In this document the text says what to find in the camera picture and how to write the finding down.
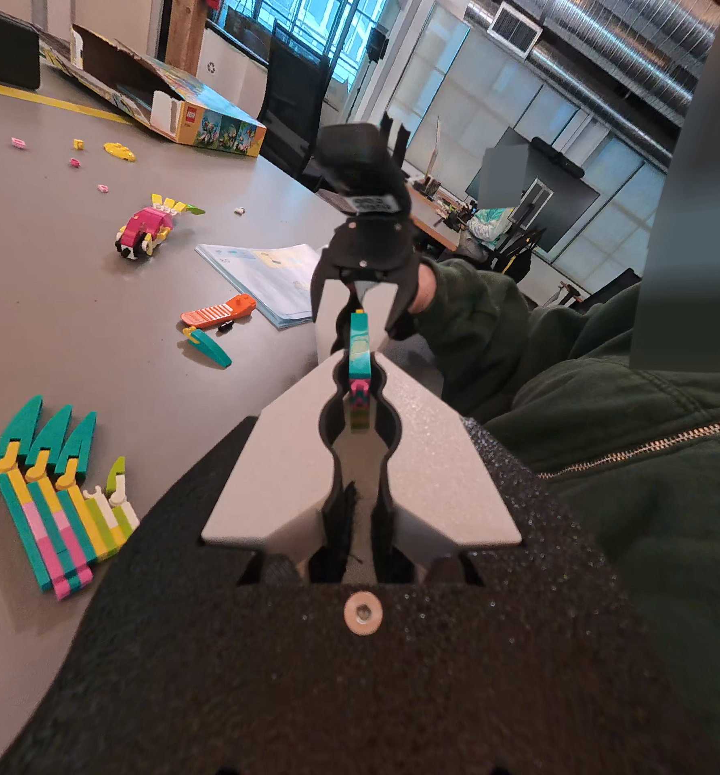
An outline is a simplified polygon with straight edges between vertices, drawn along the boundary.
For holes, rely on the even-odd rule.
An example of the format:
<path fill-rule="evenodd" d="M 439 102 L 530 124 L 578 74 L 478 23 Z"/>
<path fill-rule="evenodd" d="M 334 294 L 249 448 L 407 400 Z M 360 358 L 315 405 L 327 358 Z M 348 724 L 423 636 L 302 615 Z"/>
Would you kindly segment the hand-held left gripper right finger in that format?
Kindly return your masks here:
<path fill-rule="evenodd" d="M 387 356 L 373 358 L 374 429 L 384 441 L 372 511 L 379 583 L 413 583 L 441 560 L 523 538 L 462 417 Z"/>

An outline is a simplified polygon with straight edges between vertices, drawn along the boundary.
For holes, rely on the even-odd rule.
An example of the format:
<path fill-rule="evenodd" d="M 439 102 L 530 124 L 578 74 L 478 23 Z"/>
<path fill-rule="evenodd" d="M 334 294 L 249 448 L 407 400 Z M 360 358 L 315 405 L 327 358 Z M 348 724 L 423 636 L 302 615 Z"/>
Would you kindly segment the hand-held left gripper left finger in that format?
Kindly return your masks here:
<path fill-rule="evenodd" d="M 345 574 L 345 354 L 337 352 L 257 418 L 210 518 L 206 544 L 282 555 L 310 578 Z"/>

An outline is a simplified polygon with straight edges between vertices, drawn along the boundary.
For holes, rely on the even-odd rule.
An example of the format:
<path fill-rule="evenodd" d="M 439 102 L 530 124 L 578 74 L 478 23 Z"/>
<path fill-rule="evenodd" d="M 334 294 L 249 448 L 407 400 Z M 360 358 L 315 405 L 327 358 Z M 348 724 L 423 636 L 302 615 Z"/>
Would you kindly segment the teal pink lego strip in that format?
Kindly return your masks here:
<path fill-rule="evenodd" d="M 351 431 L 370 427 L 372 359 L 367 313 L 358 308 L 351 314 L 348 383 Z"/>

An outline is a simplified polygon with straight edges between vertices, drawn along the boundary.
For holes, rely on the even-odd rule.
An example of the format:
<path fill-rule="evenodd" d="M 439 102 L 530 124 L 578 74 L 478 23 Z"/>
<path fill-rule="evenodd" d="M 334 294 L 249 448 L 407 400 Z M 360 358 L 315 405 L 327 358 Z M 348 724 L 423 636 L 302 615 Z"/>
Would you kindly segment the person's right forearm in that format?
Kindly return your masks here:
<path fill-rule="evenodd" d="M 409 308 L 443 377 L 442 400 L 486 424 L 509 412 L 521 388 L 571 358 L 587 316 L 568 307 L 529 310 L 516 283 L 460 259 L 423 259 Z"/>

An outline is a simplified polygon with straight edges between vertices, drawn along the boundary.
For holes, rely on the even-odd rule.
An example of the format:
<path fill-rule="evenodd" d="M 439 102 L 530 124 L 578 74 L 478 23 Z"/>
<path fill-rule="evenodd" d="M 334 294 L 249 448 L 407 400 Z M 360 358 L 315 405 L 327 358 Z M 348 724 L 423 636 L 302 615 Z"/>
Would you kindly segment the teal and yellow lego wedge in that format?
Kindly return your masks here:
<path fill-rule="evenodd" d="M 202 329 L 195 326 L 184 327 L 182 334 L 197 351 L 220 368 L 227 369 L 231 366 L 232 360 L 226 351 Z"/>

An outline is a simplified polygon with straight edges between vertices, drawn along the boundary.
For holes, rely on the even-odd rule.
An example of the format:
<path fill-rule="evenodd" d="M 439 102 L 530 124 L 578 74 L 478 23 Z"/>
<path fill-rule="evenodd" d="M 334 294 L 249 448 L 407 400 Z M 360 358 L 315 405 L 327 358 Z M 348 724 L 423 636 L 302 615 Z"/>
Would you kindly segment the pink lego bird body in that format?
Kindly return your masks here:
<path fill-rule="evenodd" d="M 151 204 L 137 211 L 118 231 L 115 249 L 126 259 L 138 260 L 152 257 L 174 229 L 177 216 L 192 214 L 202 216 L 205 210 L 183 201 L 152 194 Z"/>

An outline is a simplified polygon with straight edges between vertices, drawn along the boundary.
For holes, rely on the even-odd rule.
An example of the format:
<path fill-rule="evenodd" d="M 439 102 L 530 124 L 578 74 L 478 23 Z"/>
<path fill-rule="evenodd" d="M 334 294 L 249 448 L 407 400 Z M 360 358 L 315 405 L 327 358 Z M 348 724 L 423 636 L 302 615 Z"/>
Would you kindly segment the teal yellow lego wing assembly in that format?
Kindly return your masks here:
<path fill-rule="evenodd" d="M 97 415 L 70 428 L 73 407 L 42 421 L 44 399 L 30 398 L 0 435 L 0 494 L 40 591 L 59 601 L 88 587 L 141 520 L 119 457 L 103 486 L 84 487 Z"/>

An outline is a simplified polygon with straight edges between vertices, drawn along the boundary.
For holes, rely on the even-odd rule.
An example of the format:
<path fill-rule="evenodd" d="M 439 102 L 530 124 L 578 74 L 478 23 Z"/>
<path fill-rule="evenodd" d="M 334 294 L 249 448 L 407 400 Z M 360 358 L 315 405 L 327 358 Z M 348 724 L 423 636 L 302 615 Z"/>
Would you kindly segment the open cardboard lego box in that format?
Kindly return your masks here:
<path fill-rule="evenodd" d="M 187 147 L 259 156 L 266 127 L 196 76 L 80 25 L 68 42 L 38 34 L 50 65 L 149 130 Z"/>

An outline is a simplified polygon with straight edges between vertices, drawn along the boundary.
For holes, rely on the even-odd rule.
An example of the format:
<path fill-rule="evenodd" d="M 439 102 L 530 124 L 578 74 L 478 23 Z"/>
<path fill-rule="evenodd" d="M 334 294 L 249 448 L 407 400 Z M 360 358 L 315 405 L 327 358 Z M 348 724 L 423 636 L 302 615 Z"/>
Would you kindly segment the orange brick separator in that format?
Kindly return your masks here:
<path fill-rule="evenodd" d="M 211 305 L 182 313 L 180 320 L 187 327 L 193 326 L 197 329 L 205 330 L 246 318 L 256 308 L 257 302 L 253 297 L 248 294 L 239 294 L 219 305 Z"/>

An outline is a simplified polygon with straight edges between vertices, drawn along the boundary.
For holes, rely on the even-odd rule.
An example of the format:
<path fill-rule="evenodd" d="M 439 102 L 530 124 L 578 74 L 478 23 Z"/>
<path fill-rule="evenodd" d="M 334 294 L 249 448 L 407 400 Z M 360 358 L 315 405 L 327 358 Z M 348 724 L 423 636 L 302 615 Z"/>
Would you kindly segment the black office chair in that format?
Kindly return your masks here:
<path fill-rule="evenodd" d="M 329 58 L 275 20 L 258 115 L 266 127 L 260 155 L 299 181 L 313 157 L 331 76 Z"/>

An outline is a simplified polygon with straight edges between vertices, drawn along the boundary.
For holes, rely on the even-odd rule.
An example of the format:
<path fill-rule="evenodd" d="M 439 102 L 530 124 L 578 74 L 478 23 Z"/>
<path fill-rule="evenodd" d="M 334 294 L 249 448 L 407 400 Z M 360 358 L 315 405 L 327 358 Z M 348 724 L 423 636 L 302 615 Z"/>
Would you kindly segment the person's green jacket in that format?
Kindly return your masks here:
<path fill-rule="evenodd" d="M 484 283 L 490 354 L 516 367 L 491 434 L 596 539 L 720 749 L 720 375 L 630 365 L 637 285 L 581 315 Z"/>

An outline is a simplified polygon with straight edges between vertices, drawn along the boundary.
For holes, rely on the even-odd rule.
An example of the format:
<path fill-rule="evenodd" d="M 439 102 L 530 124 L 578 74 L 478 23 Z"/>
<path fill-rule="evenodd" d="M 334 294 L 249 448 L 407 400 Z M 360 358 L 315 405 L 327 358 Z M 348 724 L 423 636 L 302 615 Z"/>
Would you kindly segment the white ceiling vent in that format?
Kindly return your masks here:
<path fill-rule="evenodd" d="M 501 2 L 490 22 L 487 34 L 514 56 L 525 61 L 538 44 L 543 29 L 508 2 Z"/>

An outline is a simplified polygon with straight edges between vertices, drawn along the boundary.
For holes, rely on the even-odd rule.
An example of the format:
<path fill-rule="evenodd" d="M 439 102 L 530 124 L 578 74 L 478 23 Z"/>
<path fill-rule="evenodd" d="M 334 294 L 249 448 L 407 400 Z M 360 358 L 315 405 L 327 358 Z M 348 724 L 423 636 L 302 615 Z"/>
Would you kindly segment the black case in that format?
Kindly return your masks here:
<path fill-rule="evenodd" d="M 36 91 L 41 85 L 36 28 L 0 12 L 0 83 Z"/>

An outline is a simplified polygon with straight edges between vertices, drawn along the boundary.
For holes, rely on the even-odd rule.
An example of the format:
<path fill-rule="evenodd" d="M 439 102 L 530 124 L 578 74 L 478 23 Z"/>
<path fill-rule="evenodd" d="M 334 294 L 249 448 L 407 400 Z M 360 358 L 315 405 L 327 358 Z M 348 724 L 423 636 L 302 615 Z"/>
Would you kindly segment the wooden post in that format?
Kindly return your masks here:
<path fill-rule="evenodd" d="M 171 1 L 165 62 L 196 75 L 210 5 L 207 1 Z"/>

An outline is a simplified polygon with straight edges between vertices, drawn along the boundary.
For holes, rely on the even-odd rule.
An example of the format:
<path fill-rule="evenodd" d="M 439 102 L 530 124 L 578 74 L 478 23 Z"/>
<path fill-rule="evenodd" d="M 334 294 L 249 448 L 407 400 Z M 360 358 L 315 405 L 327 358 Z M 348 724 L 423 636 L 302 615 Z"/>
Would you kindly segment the silver ceiling duct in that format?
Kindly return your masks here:
<path fill-rule="evenodd" d="M 720 27 L 720 2 L 506 2 L 682 127 Z"/>

